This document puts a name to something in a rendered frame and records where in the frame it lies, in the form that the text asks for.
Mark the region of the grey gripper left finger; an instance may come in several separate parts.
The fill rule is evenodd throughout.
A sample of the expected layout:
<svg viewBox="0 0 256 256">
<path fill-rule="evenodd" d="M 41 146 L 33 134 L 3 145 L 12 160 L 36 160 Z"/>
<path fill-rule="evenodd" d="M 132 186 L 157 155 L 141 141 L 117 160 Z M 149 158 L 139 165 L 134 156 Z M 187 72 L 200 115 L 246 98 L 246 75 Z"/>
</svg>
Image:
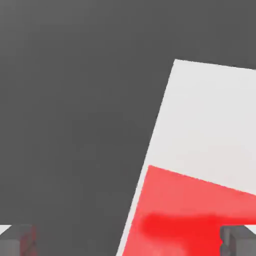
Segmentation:
<svg viewBox="0 0 256 256">
<path fill-rule="evenodd" d="M 38 256 L 36 228 L 13 224 L 0 234 L 0 256 Z"/>
</svg>

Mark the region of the large red box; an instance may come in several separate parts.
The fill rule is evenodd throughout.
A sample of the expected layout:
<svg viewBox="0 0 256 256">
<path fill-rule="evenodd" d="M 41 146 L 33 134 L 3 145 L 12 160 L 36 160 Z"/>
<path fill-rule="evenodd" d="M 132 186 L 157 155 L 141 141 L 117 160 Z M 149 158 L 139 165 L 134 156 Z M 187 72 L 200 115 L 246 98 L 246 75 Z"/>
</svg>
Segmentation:
<svg viewBox="0 0 256 256">
<path fill-rule="evenodd" d="M 220 228 L 256 225 L 256 195 L 150 166 L 122 256 L 220 256 Z"/>
</svg>

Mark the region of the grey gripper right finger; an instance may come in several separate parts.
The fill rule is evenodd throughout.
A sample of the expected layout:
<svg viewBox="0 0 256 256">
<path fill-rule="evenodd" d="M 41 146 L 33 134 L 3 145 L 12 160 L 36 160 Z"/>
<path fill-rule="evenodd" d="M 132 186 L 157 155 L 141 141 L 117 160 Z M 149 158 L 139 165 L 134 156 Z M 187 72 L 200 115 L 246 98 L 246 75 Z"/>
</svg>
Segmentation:
<svg viewBox="0 0 256 256">
<path fill-rule="evenodd" d="M 256 234 L 245 225 L 220 227 L 220 256 L 256 256 Z"/>
</svg>

